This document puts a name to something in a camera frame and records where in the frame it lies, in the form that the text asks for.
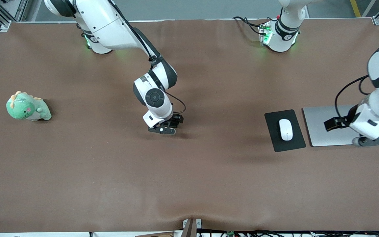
floor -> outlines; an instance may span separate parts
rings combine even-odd
[[[133,0],[116,3],[128,20],[157,19],[212,19],[232,18],[236,15],[247,18],[266,18],[280,12],[277,0]],[[368,0],[357,0],[362,13],[369,4]],[[344,18],[355,17],[350,0],[325,0],[308,6],[310,18]],[[368,16],[379,11],[379,4],[374,4]],[[72,19],[53,15],[42,0],[29,0],[26,8],[27,21],[71,21]]]

silver laptop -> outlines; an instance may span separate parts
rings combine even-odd
[[[340,115],[346,116],[353,106],[339,105]],[[305,107],[303,111],[312,146],[352,145],[352,140],[359,137],[359,133],[348,127],[325,130],[324,122],[337,117],[334,106]]]

yellow floor line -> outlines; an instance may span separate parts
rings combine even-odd
[[[352,5],[355,16],[361,17],[361,13],[359,12],[359,8],[358,8],[358,4],[356,3],[356,0],[350,0],[350,4]]]

black cable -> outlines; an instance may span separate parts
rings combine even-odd
[[[337,112],[337,116],[338,116],[338,117],[341,117],[340,112],[339,112],[339,108],[337,107],[337,99],[339,98],[340,94],[341,94],[344,90],[346,90],[347,87],[350,87],[352,84],[354,84],[354,83],[356,83],[356,82],[358,82],[358,81],[360,81],[360,80],[364,80],[364,79],[367,78],[367,77],[368,77],[368,75],[365,75],[365,76],[363,76],[363,77],[361,77],[361,78],[358,78],[358,79],[356,79],[356,80],[354,80],[354,81],[352,81],[352,82],[349,82],[349,84],[347,84],[346,86],[344,86],[344,87],[343,87],[343,88],[337,93],[336,98],[334,99],[334,107],[336,108],[336,112]]]
[[[274,232],[274,231],[260,230],[260,233],[261,233],[261,232],[265,233],[265,234],[268,235],[268,236],[269,236],[269,234],[272,234],[272,235],[277,235],[278,237],[284,237],[283,235],[278,234],[278,233],[276,233],[276,232]]]
[[[135,37],[137,37],[138,41],[141,43],[141,45],[143,45],[144,49],[146,50],[147,54],[149,55],[149,60],[152,61],[153,60],[152,55],[150,54],[149,50],[147,49],[147,46],[144,43],[143,39],[141,39],[141,36],[134,30],[134,28],[131,26],[131,24],[128,22],[128,20],[124,17],[124,15],[122,14],[119,7],[116,6],[116,4],[112,0],[107,0],[107,1],[110,3],[111,6],[113,6],[113,8],[116,10],[116,12],[118,12],[118,14],[122,17],[122,19],[124,19],[125,23],[130,28],[132,33],[134,33]]]
[[[260,33],[258,31],[256,31],[254,27],[258,27],[259,25],[256,25],[256,24],[253,24],[251,22],[248,21],[248,19],[245,17],[245,18],[241,18],[240,16],[235,16],[233,17],[232,19],[241,19],[245,24],[248,24],[248,26],[251,28],[252,31],[254,31],[255,33],[259,34],[259,35],[262,35],[262,36],[265,36],[266,34],[265,33]]]
[[[256,24],[253,24],[253,23],[251,23],[251,22],[249,22],[248,21],[248,18],[241,18],[240,16],[235,16],[235,17],[233,17],[232,19],[240,19],[241,21],[243,21],[243,22],[245,22],[246,24],[248,24],[248,25],[251,25],[251,26],[253,26],[253,27],[259,27],[261,24],[258,24],[258,25],[256,25]]]
[[[360,233],[361,231],[356,231],[356,232],[353,232],[352,234],[343,234],[343,233],[340,233],[340,232],[334,232],[333,234],[331,233],[326,233],[326,232],[316,232],[316,237],[350,237],[354,234],[358,234]]]
[[[280,9],[280,15],[279,15],[279,17],[282,16],[282,13],[283,13],[283,8]],[[268,20],[271,20],[271,21],[278,21],[277,18],[270,18],[270,17],[267,17],[267,19],[268,19]]]
[[[365,93],[365,92],[362,90],[362,83],[364,82],[364,80],[365,80],[365,78],[359,81],[359,85],[358,85],[358,87],[359,87],[359,92],[360,92],[361,94],[364,94],[364,95],[369,95],[370,93]]]
[[[379,233],[377,232],[374,232],[374,231],[366,231],[367,234],[373,234],[373,235],[377,235],[379,236]]]
[[[184,102],[182,102],[182,100],[178,99],[177,97],[173,96],[172,94],[168,93],[167,91],[164,91],[166,94],[168,94],[169,96],[175,98],[177,101],[181,102],[181,104],[184,106],[184,109],[182,111],[179,111],[179,112],[174,112],[173,114],[174,115],[178,115],[178,114],[182,114],[183,112],[185,112],[185,110],[187,110],[187,106],[185,105]]]

wire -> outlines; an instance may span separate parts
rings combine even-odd
[[[282,13],[283,13],[283,8],[280,9],[280,15],[279,17],[282,16]],[[271,21],[278,21],[279,19],[278,18],[270,18],[270,17],[267,17],[268,20],[271,20]]]
[[[364,94],[364,95],[369,95],[370,93],[365,93],[365,92],[362,90],[362,83],[364,82],[364,80],[365,80],[365,78],[359,81],[359,85],[358,85],[358,87],[359,87],[359,92],[360,92],[361,94]]]
[[[342,233],[340,233],[340,232],[334,232],[334,234],[330,234],[330,233],[326,233],[326,232],[316,232],[316,237],[350,237],[350,236],[352,236],[352,235],[354,235],[354,234],[359,234],[361,231],[356,231],[356,232],[353,232],[352,234],[343,234],[343,232]]]
[[[340,94],[341,94],[344,90],[346,90],[347,87],[350,87],[352,84],[354,84],[354,83],[356,83],[356,82],[358,82],[358,81],[360,81],[360,80],[364,80],[364,79],[367,78],[367,77],[368,77],[368,75],[365,75],[365,76],[363,76],[363,77],[361,77],[361,78],[358,78],[358,79],[356,79],[356,80],[354,80],[354,81],[352,81],[352,82],[349,82],[349,84],[347,84],[346,86],[344,86],[344,87],[343,87],[343,88],[337,93],[336,98],[334,99],[334,107],[336,108],[336,112],[337,112],[337,116],[338,116],[338,117],[341,117],[340,112],[339,112],[339,108],[337,107],[337,99],[339,98]]]
[[[182,100],[178,99],[177,97],[173,96],[172,94],[168,93],[167,91],[164,91],[166,94],[168,94],[169,96],[175,98],[177,101],[181,102],[181,104],[184,106],[184,109],[182,111],[179,111],[179,112],[174,112],[173,114],[174,115],[178,115],[178,114],[182,114],[183,112],[185,112],[185,110],[187,110],[187,106],[185,105],[184,102],[182,102]]]
[[[135,37],[137,37],[138,41],[141,43],[141,45],[143,45],[144,49],[146,50],[147,54],[149,55],[149,60],[153,61],[152,55],[150,54],[149,50],[147,49],[147,46],[144,43],[143,39],[141,39],[141,36],[134,30],[134,28],[131,26],[131,24],[128,22],[128,20],[124,17],[124,15],[122,14],[119,7],[112,0],[107,0],[107,1],[110,3],[111,6],[113,6],[113,8],[116,10],[116,12],[118,12],[118,14],[122,17],[122,19],[124,19],[125,23],[130,28],[132,33],[134,33]]]
[[[254,31],[255,33],[259,34],[259,35],[262,35],[262,36],[265,36],[266,34],[265,33],[260,33],[258,31],[256,31],[254,27],[259,27],[260,25],[256,25],[256,24],[253,24],[251,22],[248,21],[248,19],[245,17],[245,18],[241,18],[240,16],[235,16],[233,17],[232,19],[241,19],[245,24],[248,24],[248,26],[251,28],[252,31]]]

